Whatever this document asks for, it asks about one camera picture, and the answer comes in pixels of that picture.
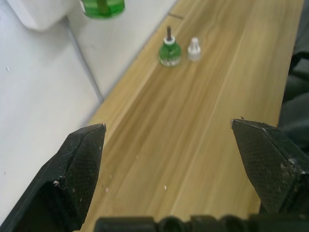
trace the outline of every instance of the white wall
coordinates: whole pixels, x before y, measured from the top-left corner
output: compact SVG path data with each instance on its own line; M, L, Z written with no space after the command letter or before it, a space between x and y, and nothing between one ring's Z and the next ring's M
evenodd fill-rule
M76 2L69 19L105 97L175 2L126 0L111 20L86 18ZM0 0L0 224L98 105L62 25L29 31Z

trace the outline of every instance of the wood grain surface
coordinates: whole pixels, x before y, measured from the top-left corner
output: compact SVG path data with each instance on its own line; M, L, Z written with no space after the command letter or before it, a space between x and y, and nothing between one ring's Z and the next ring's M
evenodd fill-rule
M230 120L277 124L302 3L177 2L91 121L108 132L82 231L101 216L257 211ZM167 25L183 49L173 68L157 57ZM194 36L196 63L186 58Z

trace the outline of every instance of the green bottle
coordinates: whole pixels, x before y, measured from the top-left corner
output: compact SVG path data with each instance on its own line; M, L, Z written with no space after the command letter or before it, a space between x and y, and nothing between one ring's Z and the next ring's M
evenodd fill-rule
M176 66L180 63L181 54L182 50L168 27L168 35L164 38L163 45L159 50L159 60L164 66Z
M125 9L125 0L80 0L80 3L89 18L110 18Z

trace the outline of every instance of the wooden table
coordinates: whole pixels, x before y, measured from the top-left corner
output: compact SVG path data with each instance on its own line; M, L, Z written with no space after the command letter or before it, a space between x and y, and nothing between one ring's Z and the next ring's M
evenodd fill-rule
M302 3L178 1L92 119L108 133L83 231L100 216L256 212L230 120L277 124ZM173 68L157 57L167 25L183 49Z

